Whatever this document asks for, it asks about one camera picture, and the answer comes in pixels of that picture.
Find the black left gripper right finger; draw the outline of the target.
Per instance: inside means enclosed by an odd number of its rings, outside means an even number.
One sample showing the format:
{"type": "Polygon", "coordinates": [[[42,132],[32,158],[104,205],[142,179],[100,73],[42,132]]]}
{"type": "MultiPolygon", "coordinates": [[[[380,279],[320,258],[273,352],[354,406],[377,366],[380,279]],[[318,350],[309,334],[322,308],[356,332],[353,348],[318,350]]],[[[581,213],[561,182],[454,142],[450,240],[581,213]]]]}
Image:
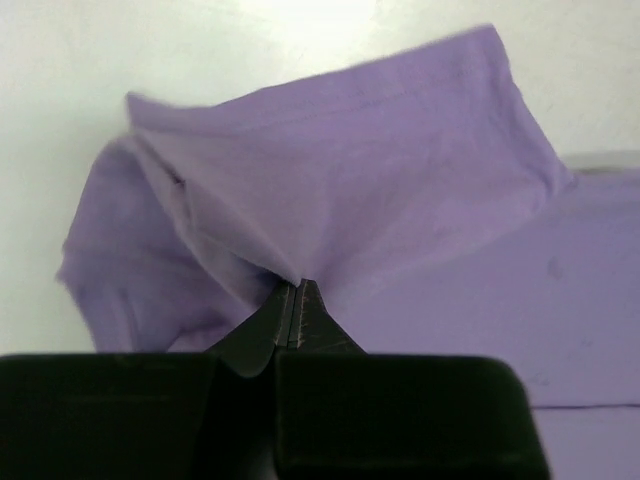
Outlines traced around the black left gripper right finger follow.
{"type": "Polygon", "coordinates": [[[282,479],[546,479],[526,391],[504,362],[363,352],[317,284],[274,359],[282,479]]]}

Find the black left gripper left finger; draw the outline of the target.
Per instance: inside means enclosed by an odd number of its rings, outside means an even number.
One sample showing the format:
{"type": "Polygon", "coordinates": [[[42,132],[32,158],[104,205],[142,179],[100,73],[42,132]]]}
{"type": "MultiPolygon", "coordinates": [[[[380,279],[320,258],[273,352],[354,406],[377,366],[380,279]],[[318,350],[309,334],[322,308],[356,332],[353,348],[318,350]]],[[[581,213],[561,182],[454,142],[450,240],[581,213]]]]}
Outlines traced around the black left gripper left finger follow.
{"type": "Polygon", "coordinates": [[[272,479],[273,358],[297,289],[278,285],[202,353],[1,360],[5,479],[272,479]]]}

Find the purple t shirt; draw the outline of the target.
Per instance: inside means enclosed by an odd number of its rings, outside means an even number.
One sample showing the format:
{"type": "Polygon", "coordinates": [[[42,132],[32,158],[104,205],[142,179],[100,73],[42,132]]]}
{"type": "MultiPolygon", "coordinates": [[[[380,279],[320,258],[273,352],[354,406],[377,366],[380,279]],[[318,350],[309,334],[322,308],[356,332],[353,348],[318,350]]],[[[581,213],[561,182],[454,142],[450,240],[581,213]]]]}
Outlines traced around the purple t shirt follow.
{"type": "Polygon", "coordinates": [[[99,351],[201,351],[310,279],[369,351],[507,361],[556,478],[638,477],[639,172],[569,170],[494,27],[127,106],[58,273],[99,351]]]}

